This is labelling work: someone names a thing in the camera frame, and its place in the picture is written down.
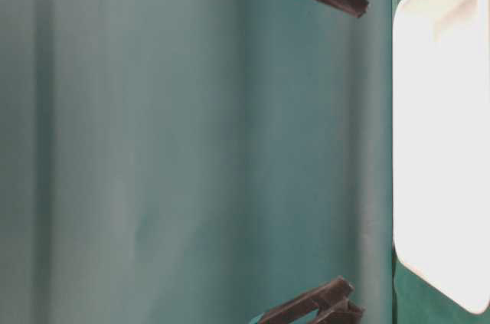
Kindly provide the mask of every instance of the teal fabric backdrop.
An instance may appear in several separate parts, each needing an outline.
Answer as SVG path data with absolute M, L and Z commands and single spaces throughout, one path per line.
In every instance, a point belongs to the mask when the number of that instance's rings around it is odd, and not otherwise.
M 391 323 L 390 0 L 0 0 L 0 322 Z

